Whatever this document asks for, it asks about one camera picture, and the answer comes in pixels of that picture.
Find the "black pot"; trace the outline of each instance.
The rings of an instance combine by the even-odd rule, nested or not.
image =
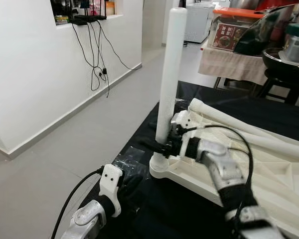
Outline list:
[[[265,66],[273,72],[275,78],[285,82],[299,84],[299,65],[283,62],[278,53],[282,48],[268,48],[262,52]]]

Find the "white plastic tube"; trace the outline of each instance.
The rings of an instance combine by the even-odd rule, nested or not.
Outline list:
[[[231,117],[215,108],[212,108],[211,106],[204,104],[204,102],[202,102],[198,99],[193,99],[188,108],[194,112],[201,113],[205,116],[208,116],[211,120],[220,122],[222,124],[239,129],[241,131],[280,141],[276,137],[274,137],[274,136],[252,126],[252,125],[249,125],[249,124],[242,122],[234,117]]]
[[[187,10],[175,7],[169,12],[167,41],[163,75],[160,88],[156,141],[166,143],[170,131],[170,121],[174,114],[174,105],[178,83],[180,59],[183,49]],[[161,154],[154,153],[150,166],[154,171],[164,171],[168,160]]]
[[[247,142],[251,144],[258,145],[262,148],[267,148],[269,150],[278,152],[283,155],[288,155],[289,157],[299,158],[298,145],[286,143],[283,141],[277,141],[270,138],[261,137],[258,135],[252,135],[246,132],[239,132],[239,133],[247,140]],[[224,132],[224,134],[228,135],[231,138],[241,140],[241,138],[239,138],[237,135],[235,135],[230,131]]]

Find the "baseboard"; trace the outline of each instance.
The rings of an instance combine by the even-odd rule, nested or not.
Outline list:
[[[142,67],[142,63],[138,64],[133,69],[139,69]],[[128,71],[124,75],[122,75],[120,78],[118,78],[116,81],[112,82],[110,84],[110,89],[115,87],[118,83],[126,79],[130,74],[132,74],[133,70]],[[56,122],[52,123],[50,126],[45,128],[43,131],[35,135],[33,138],[31,138],[29,141],[25,142],[24,144],[18,146],[17,148],[13,149],[11,152],[5,152],[4,150],[0,149],[0,153],[2,153],[4,156],[7,156],[10,159],[15,159],[20,154],[25,152],[27,149],[35,145],[37,142],[39,142],[41,139],[46,137],[48,134],[53,132],[56,128],[58,128],[60,125],[67,122],[69,119],[71,119],[73,116],[75,116],[77,113],[81,112],[83,109],[85,109],[87,106],[89,106],[92,102],[94,102],[96,99],[98,99],[100,96],[105,94],[108,90],[108,87],[105,87],[103,90],[89,98],[87,101],[83,102],[81,105],[79,105],[77,108],[75,108],[73,111],[68,113],[67,115],[63,116]]]

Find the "black stool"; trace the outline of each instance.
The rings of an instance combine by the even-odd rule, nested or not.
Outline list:
[[[286,104],[295,105],[299,98],[299,81],[291,79],[290,76],[283,75],[277,70],[267,69],[265,71],[265,76],[268,80],[265,82],[263,87],[260,89],[257,97],[265,98],[266,96],[271,96],[277,99],[285,100]],[[269,91],[272,86],[281,86],[290,89],[287,97],[277,96],[270,94]]]

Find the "white appliance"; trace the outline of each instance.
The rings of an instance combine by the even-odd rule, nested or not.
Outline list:
[[[213,0],[213,4],[216,5],[215,9],[222,8],[222,7],[229,7],[230,1],[229,0]]]
[[[202,43],[209,33],[215,5],[209,2],[193,3],[186,6],[187,24],[185,41]]]

